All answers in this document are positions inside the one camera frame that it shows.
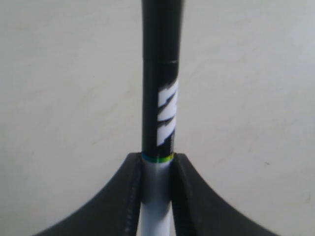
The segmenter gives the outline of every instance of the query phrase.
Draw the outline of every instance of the black shaft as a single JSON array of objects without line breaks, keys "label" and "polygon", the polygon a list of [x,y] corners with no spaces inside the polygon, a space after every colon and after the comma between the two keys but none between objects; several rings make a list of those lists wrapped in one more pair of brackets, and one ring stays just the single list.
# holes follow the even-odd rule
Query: black shaft
[{"label": "black shaft", "polygon": [[173,153],[182,11],[183,0],[142,0],[142,152],[153,159]]}]

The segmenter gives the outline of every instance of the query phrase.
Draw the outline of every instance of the white graphic on shaft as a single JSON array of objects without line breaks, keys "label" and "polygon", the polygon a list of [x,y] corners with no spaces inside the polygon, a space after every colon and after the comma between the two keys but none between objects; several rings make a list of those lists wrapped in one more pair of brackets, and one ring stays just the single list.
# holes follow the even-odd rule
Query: white graphic on shaft
[{"label": "white graphic on shaft", "polygon": [[160,146],[164,143],[174,131],[176,125],[176,110],[177,110],[177,88],[178,81],[176,81],[171,87],[163,89],[158,93],[158,107],[161,107],[167,103],[167,100],[172,97],[172,100],[157,116],[158,121],[165,121],[172,119],[168,124],[157,128],[157,145]]}]

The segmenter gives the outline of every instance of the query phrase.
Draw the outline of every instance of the white shaft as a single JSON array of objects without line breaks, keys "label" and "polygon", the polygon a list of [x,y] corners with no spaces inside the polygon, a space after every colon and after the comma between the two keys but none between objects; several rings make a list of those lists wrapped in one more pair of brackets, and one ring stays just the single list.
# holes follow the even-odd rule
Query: white shaft
[{"label": "white shaft", "polygon": [[169,236],[170,234],[170,163],[171,161],[152,163],[143,159],[142,236]]}]

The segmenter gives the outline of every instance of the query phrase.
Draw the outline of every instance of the printed logo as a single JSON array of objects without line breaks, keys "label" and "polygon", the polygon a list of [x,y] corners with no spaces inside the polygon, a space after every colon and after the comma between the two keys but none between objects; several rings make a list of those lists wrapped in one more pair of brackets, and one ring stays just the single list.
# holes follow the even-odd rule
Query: printed logo
[{"label": "printed logo", "polygon": [[175,130],[178,80],[158,93],[157,146],[162,145]]}]

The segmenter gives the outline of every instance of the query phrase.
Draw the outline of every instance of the white wall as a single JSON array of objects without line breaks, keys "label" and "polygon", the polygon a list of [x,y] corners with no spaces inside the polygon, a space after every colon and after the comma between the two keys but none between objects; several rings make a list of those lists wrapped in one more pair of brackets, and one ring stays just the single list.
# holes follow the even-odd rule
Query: white wall
[{"label": "white wall", "polygon": [[[233,206],[315,234],[315,2],[187,1],[176,150]],[[141,8],[0,3],[0,235],[90,199],[140,150]]]}]

